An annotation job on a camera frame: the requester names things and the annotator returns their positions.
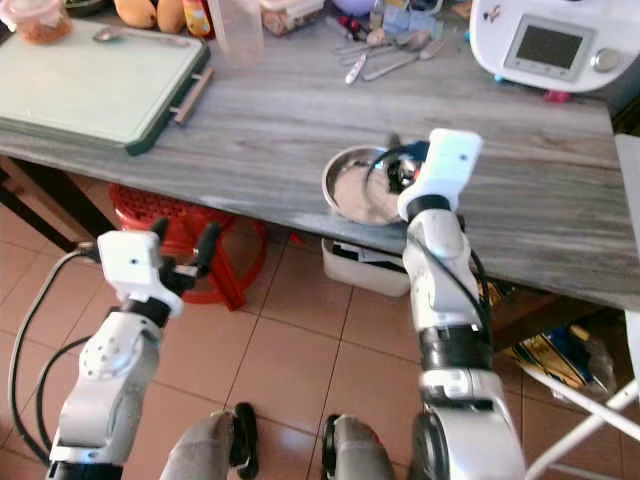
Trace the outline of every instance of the tiled floor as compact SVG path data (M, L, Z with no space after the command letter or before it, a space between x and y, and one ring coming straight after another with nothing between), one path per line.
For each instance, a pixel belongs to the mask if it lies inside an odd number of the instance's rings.
M113 218L104 185L79 181ZM236 265L247 263L246 251L255 244L247 229L229 237ZM3 379L22 315L59 253L0 207ZM23 356L18 397L32 429L33 385L42 364L62 344L95 331L114 302L100 270L80 262L55 284ZM76 376L76 356L77 351L67 354L48 382L45 416L51 432ZM417 362L407 298L390 299L329 280L322 272L317 242L301 247L287 243L286 233L278 231L240 311L187 305L184 315L167 327L160 368L145 399L125 478L158 478L182 431L209 412L241 400L251 402L260 417L259 478L319 478L317 436L323 419L333 412L354 413L370 423L387 447L398 478L405 478L411 422L419 408ZM534 382L523 381L508 360L498 358L496 365L531 461L583 414L554 401ZM44 468L11 430L4 380L0 396L0 480L43 478ZM636 410L629 414L640 419ZM639 458L640 445L605 428L565 462L637 480ZM550 473L545 478L570 477Z

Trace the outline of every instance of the wood grain tabletop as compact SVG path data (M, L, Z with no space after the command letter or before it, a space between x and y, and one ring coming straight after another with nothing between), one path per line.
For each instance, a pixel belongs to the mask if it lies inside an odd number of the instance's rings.
M264 60L216 75L185 128L170 124L148 153L0 131L0 153L351 241L387 252L404 228L362 226L331 212L321 176L339 151L390 132L436 127L486 141L460 211L496 277L640 310L640 265L606 106L496 84L461 39L431 61L346 86L322 21L266 35ZM392 59L380 58L369 68Z

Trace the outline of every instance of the cutting board handle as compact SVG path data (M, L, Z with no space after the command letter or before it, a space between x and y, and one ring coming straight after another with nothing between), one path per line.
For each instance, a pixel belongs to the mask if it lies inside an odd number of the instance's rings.
M171 113L175 114L173 120L181 127L183 127L187 123L187 120L189 120L189 117L191 117L196 103L198 103L198 100L204 93L207 84L213 78L213 67L205 68L201 74L194 73L191 75L191 78L197 80L195 85L191 87L191 90L189 90L189 93L179 107L172 107L170 109Z

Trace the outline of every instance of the red plastic stool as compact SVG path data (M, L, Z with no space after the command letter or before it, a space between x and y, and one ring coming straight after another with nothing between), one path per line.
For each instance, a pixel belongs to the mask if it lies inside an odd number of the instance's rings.
M124 230L148 230L156 219L169 219L169 228L162 245L162 251L166 255L190 256L202 230L209 223L217 223L221 234L211 273L208 275L208 288L191 290L183 298L185 302L199 304L224 301L229 310L236 310L244 304L244 291L260 273L267 254L267 231L264 224L252 222L260 237L260 250L245 274L236 278L222 242L234 225L235 215L116 184L109 186L109 196Z

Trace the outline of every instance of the robot leg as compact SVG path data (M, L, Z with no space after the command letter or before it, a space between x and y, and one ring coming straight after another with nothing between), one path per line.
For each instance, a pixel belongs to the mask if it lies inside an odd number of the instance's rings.
M249 404L217 412L187 430L169 454L160 480L226 480L229 467L250 480L258 474L255 414Z
M324 479L394 480L387 452L375 432L357 418L332 415L322 449Z

